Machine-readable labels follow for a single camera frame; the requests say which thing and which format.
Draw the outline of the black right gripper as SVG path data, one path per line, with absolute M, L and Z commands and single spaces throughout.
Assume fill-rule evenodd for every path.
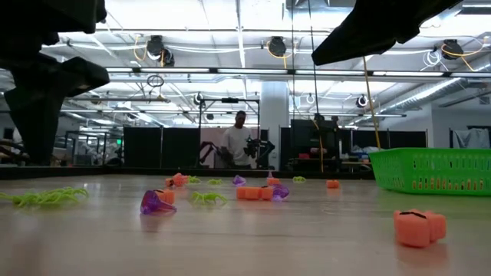
M 427 20 L 460 0 L 357 0 L 353 10 L 311 54 L 315 65 L 379 54 L 420 33 Z

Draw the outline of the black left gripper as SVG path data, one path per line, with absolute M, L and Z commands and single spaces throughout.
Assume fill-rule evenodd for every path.
M 82 57 L 59 62 L 49 56 L 3 57 L 15 87 L 5 93 L 9 115 L 32 163 L 48 165 L 65 97 L 74 97 L 110 82 L 107 70 Z

